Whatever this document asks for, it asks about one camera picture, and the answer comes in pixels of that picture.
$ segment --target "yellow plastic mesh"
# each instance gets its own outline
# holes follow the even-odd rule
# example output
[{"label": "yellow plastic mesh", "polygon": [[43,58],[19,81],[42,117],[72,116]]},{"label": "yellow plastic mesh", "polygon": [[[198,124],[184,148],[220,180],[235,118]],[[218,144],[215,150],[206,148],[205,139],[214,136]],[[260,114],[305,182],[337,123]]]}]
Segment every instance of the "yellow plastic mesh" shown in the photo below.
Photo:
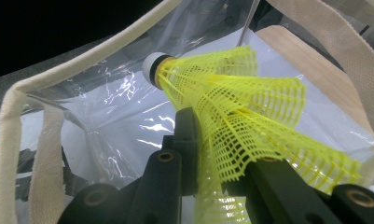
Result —
[{"label": "yellow plastic mesh", "polygon": [[304,106],[300,80],[257,77],[256,55],[242,47],[174,59],[158,70],[174,107],[192,106],[201,125],[197,223],[248,222],[243,198],[222,192],[246,165],[286,158],[311,186],[330,192],[359,179],[359,163],[296,132]]}]

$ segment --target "shuttlecock black band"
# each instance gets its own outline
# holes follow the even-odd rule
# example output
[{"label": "shuttlecock black band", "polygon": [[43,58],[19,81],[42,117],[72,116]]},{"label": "shuttlecock black band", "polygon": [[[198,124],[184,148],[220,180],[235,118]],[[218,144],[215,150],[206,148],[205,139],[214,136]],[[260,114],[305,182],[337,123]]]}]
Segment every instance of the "shuttlecock black band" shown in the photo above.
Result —
[{"label": "shuttlecock black band", "polygon": [[149,80],[151,81],[151,84],[154,85],[155,87],[157,87],[157,84],[155,83],[155,73],[157,72],[158,66],[160,65],[161,62],[163,62],[163,60],[170,58],[170,57],[172,56],[164,54],[158,57],[157,60],[155,60],[152,63],[151,69],[149,70]]}]

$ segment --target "clear plastic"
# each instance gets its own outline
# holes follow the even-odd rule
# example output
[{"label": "clear plastic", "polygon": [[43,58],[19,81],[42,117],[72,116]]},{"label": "clear plastic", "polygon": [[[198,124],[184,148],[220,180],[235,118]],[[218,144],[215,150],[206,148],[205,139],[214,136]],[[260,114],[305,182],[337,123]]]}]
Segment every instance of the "clear plastic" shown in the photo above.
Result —
[{"label": "clear plastic", "polygon": [[[141,176],[149,155],[161,148],[163,135],[173,134],[175,116],[164,92],[145,81],[143,59],[154,51],[182,57],[236,47],[250,6],[251,1],[183,1],[104,61],[58,85],[30,92],[32,102],[60,106],[64,111],[62,146],[73,174],[119,189]],[[282,23],[277,12],[268,15],[256,27]],[[374,136],[304,74],[252,31],[243,43],[256,51],[259,76],[299,77],[306,85],[306,105],[297,131],[360,161],[374,155]],[[21,117],[21,150],[35,150],[43,113],[37,103],[27,103],[26,109],[35,112]],[[18,200],[17,206],[19,222],[28,223],[27,203]],[[192,223],[193,206],[193,198],[183,200],[183,223]]]}]

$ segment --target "bag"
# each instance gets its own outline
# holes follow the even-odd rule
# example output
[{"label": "bag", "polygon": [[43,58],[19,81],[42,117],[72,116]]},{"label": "bag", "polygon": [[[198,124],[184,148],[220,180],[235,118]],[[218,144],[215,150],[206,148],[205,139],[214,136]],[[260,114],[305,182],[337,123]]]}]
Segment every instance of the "bag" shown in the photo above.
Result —
[{"label": "bag", "polygon": [[[56,223],[86,186],[123,188],[142,175],[163,135],[173,133],[175,115],[144,80],[143,59],[154,51],[178,57],[231,49],[239,40],[256,50],[260,76],[302,79],[308,94],[297,130],[361,161],[360,184],[373,185],[374,50],[322,1],[259,2],[251,7],[259,8],[255,32],[244,32],[251,1],[163,0],[96,48],[16,83],[0,111],[0,223]],[[283,26],[268,27],[282,23],[282,14],[331,57]],[[183,223],[192,215],[190,197]]]}]

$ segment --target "gray carpet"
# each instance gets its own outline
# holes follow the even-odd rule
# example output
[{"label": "gray carpet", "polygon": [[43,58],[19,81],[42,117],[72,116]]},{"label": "gray carpet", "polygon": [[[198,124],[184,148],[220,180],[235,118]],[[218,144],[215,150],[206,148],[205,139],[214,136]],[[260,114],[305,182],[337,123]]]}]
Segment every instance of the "gray carpet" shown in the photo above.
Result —
[{"label": "gray carpet", "polygon": [[69,52],[66,52],[64,54],[61,54],[57,57],[48,59],[44,62],[37,63],[34,65],[31,65],[29,67],[23,68],[19,71],[4,75],[0,77],[0,106],[3,101],[4,95],[6,94],[7,90],[16,82],[26,79],[28,77],[32,77],[34,75],[37,75],[39,73],[42,73],[52,67],[55,67],[61,63],[65,63],[69,61],[70,59],[75,58],[76,56],[86,52],[87,50],[95,47],[96,45],[102,43],[105,41],[105,39],[101,39],[98,41],[91,42],[85,46],[82,46],[78,49],[71,50]]}]

